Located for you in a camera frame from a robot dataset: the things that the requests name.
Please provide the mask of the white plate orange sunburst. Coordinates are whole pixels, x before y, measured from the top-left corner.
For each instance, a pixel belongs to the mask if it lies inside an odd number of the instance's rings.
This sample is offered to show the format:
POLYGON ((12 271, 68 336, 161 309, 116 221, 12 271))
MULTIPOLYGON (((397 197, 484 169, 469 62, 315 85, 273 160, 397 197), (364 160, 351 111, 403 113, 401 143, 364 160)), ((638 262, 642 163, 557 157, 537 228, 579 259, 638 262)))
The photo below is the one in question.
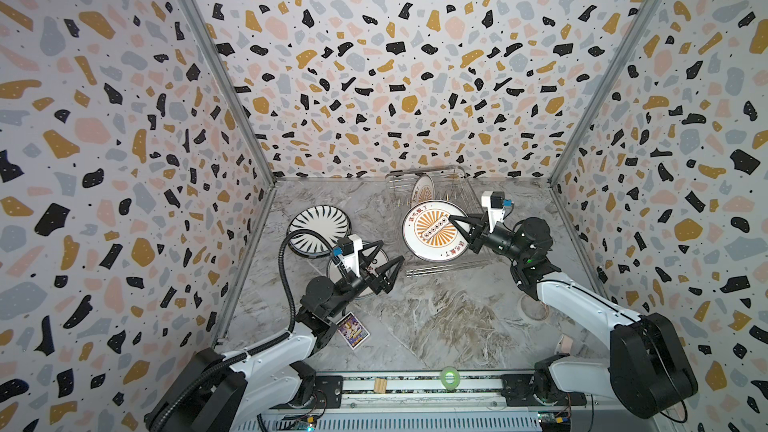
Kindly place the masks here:
POLYGON ((408 250, 418 259, 445 263, 468 249, 467 240, 449 222, 450 215, 466 214, 457 206, 432 200, 412 207, 403 218, 401 232, 408 250))

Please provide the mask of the white plate black stripes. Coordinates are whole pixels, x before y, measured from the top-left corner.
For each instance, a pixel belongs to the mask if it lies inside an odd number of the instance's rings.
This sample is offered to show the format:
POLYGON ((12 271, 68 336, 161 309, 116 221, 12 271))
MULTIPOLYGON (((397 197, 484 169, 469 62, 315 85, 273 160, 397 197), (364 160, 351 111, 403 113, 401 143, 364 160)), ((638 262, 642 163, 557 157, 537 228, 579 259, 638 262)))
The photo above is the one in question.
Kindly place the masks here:
MULTIPOLYGON (((352 231, 349 216, 340 208, 332 205, 311 206, 296 215, 288 225, 287 233, 296 230, 311 230, 320 234, 334 246, 341 238, 352 231)), ((301 234, 293 237, 290 249, 299 256, 315 259, 328 256, 329 247, 314 235, 301 234)))

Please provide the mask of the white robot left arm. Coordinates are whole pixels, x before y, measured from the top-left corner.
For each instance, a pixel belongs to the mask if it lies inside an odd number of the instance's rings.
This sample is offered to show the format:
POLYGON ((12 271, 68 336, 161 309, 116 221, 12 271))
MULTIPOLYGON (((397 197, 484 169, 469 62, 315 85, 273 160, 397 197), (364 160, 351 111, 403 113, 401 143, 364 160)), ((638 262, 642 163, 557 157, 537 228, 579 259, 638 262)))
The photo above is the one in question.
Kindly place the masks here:
POLYGON ((173 384, 146 414, 150 431, 229 431, 261 418, 280 405, 314 405, 317 372, 307 359, 324 348, 339 328, 346 308, 364 291, 390 293, 405 259, 396 256, 376 268, 380 241, 363 243, 352 235, 330 247, 330 260, 341 277, 316 276, 296 300, 286 268, 278 273, 289 306, 286 329, 245 348, 197 352, 173 384))

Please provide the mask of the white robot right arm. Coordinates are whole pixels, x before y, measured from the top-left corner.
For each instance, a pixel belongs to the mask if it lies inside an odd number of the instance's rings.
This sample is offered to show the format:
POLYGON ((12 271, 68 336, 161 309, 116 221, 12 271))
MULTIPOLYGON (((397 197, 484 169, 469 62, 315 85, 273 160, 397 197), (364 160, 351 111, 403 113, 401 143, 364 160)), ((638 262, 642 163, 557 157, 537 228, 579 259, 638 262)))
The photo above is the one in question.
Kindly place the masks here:
POLYGON ((450 223, 470 250, 483 248, 509 259, 519 290, 559 311, 597 338, 607 359, 557 354, 537 363, 545 385, 614 399, 636 417, 649 419, 698 393, 699 385, 672 322, 641 314, 581 286, 547 254, 553 240, 547 222, 530 217, 514 228, 486 216, 452 215, 450 223))

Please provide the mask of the purple playing card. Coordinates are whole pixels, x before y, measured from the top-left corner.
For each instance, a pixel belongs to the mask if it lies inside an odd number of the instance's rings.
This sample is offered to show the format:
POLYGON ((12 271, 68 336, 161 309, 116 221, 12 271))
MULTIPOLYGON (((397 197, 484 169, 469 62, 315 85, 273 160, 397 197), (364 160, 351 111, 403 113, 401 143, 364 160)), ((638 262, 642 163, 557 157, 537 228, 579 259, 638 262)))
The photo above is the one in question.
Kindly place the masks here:
POLYGON ((357 349, 370 337, 367 328, 352 312, 347 313, 338 322, 337 332, 352 350, 357 349))

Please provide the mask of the clear tape roll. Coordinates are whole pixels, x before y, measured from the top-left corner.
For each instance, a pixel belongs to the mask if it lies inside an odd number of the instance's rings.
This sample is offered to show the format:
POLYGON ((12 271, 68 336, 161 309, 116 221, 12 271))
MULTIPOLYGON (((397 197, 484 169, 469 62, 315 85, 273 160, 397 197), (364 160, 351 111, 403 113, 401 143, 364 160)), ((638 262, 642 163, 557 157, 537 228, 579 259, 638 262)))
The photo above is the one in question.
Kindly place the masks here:
POLYGON ((520 298, 518 308, 524 318, 533 322, 546 321, 550 315, 550 308, 548 305, 537 301, 528 295, 523 295, 520 298))

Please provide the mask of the small wooden block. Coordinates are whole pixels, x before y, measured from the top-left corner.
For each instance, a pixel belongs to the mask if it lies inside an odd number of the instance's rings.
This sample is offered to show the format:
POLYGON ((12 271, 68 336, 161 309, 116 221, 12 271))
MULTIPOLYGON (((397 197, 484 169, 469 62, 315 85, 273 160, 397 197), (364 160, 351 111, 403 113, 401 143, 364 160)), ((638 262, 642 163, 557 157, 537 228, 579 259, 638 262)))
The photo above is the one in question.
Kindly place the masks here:
POLYGON ((375 394, 385 394, 387 391, 388 381, 384 378, 376 378, 374 380, 373 392, 375 394))

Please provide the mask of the green tape roll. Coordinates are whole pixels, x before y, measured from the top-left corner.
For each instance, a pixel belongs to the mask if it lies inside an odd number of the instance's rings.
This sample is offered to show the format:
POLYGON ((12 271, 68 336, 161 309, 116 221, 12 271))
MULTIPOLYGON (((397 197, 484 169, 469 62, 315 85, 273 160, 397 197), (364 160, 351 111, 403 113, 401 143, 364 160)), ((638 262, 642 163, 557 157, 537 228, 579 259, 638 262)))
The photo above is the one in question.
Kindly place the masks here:
POLYGON ((448 366, 440 371, 439 380, 446 391, 453 392, 459 388, 461 376, 456 368, 448 366))

